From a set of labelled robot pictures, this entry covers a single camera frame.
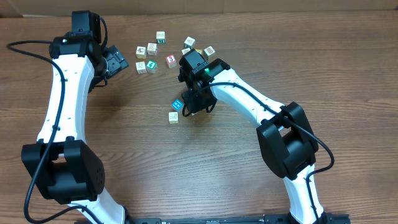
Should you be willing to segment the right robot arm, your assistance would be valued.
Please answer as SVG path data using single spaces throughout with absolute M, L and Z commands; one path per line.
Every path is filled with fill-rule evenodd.
M 183 116 L 201 110 L 211 113 L 218 101 L 233 107 L 255 127 L 264 162 L 283 179 L 291 222 L 322 223 L 325 212 L 313 181 L 319 140 L 302 107 L 264 96 L 226 62 L 219 58 L 209 62 L 194 49 L 185 53 L 179 64 L 178 80 L 187 85 L 182 93 Z

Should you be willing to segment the white letter L block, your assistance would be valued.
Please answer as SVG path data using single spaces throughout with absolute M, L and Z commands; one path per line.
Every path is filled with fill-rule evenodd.
M 178 112 L 169 112 L 169 123 L 178 124 Z

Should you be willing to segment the blue symbol block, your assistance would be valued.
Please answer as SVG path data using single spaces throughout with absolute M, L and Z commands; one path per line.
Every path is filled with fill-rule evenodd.
M 179 99 L 176 99 L 172 104 L 171 107 L 175 110 L 175 111 L 180 111 L 184 106 L 184 103 L 181 102 Z

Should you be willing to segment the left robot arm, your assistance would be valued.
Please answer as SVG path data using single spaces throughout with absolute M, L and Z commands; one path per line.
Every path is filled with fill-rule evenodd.
M 105 189 L 100 158 L 88 147 L 88 94 L 128 66 L 117 47 L 107 46 L 106 24 L 90 11 L 72 13 L 72 29 L 51 41 L 52 89 L 44 124 L 21 159 L 43 198 L 78 210 L 90 223 L 129 223 L 127 210 Z

